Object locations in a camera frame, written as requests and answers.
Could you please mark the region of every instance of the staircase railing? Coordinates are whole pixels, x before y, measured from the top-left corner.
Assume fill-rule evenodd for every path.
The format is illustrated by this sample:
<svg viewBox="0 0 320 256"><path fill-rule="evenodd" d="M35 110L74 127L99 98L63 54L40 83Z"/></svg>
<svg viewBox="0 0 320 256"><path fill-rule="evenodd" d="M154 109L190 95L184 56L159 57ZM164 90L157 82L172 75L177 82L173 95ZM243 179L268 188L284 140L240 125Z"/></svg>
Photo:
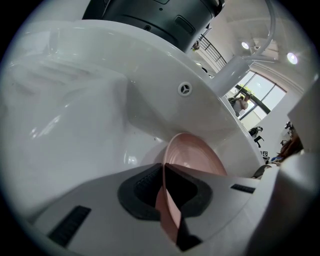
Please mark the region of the staircase railing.
<svg viewBox="0 0 320 256"><path fill-rule="evenodd" d="M216 67L221 70L227 62L218 52L218 50L212 45L212 43L203 35L201 34L199 37L199 46L201 49L205 51L209 59L216 64Z"/></svg>

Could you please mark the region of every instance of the white ceiling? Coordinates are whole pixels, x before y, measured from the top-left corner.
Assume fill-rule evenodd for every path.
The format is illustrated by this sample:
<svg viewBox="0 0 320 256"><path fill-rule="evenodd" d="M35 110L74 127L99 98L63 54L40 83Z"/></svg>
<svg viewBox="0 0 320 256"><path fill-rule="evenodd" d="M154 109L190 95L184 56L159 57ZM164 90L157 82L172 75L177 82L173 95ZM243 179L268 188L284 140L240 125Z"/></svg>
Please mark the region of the white ceiling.
<svg viewBox="0 0 320 256"><path fill-rule="evenodd" d="M273 50L278 51L275 54L278 61L260 62L259 67L272 70L271 79L276 72L294 88L304 91L318 72L318 54L290 13L277 2L272 4L276 16ZM249 44L253 51L255 43L263 44L269 33L270 15L265 0L225 0L224 9L211 26L207 38L228 61L232 55L251 55L241 42ZM288 62L289 52L297 56L297 65Z"/></svg>

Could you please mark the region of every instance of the person sitting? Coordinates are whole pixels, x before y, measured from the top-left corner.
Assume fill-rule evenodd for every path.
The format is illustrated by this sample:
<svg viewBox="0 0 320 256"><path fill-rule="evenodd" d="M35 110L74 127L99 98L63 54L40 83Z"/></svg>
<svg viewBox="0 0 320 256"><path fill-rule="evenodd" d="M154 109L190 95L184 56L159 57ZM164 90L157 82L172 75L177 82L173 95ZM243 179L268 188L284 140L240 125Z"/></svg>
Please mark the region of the person sitting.
<svg viewBox="0 0 320 256"><path fill-rule="evenodd" d="M292 135L292 138L288 140L281 148L280 153L277 156L273 157L270 161L271 164L275 164L276 166L280 166L281 163L287 159L288 157L295 155L295 154L302 154L304 150L304 146L295 132ZM262 165L252 176L254 179L261 179L262 175L264 174L265 170L271 168L271 165L265 164Z"/></svg>
<svg viewBox="0 0 320 256"><path fill-rule="evenodd" d="M248 94L244 97L237 97L235 98L235 103L232 106L233 110L235 112L235 116L238 118L241 114L244 113L244 111L248 108L249 104L248 104L248 100L251 99L251 95Z"/></svg>

